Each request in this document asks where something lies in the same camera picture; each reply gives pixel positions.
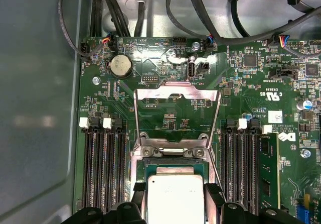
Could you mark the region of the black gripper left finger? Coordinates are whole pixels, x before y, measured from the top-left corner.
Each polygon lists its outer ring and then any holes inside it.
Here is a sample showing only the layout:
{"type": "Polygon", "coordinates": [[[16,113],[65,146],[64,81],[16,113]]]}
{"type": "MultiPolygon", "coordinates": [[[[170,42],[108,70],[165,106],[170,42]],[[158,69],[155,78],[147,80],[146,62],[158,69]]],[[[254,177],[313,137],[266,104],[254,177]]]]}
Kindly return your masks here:
{"type": "Polygon", "coordinates": [[[107,213],[97,207],[85,207],[63,223],[147,223],[142,217],[143,198],[147,190],[146,183],[136,183],[133,190],[131,202],[123,202],[116,209],[107,213]]]}

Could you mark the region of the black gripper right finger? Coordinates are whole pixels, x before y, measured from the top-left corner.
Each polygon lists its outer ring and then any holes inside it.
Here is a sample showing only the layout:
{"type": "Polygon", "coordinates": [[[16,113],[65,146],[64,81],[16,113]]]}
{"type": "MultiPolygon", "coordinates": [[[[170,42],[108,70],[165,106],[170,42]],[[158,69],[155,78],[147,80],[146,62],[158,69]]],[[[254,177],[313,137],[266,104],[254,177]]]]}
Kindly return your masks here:
{"type": "Polygon", "coordinates": [[[302,223],[302,221],[277,208],[263,208],[258,215],[254,215],[237,203],[225,202],[223,191],[216,183],[204,185],[204,197],[205,213],[209,223],[302,223]]]}

